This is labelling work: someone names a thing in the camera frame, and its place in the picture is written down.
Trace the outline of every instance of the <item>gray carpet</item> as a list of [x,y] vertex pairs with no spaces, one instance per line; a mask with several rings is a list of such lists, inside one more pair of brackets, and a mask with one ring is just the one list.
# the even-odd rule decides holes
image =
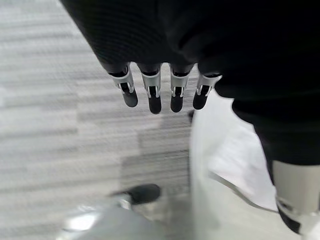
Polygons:
[[54,239],[77,204],[141,183],[164,197],[142,206],[168,239],[190,236],[188,145],[197,73],[183,110],[170,111],[162,66],[162,113],[152,115],[137,66],[139,104],[125,106],[55,0],[0,1],[0,239]]

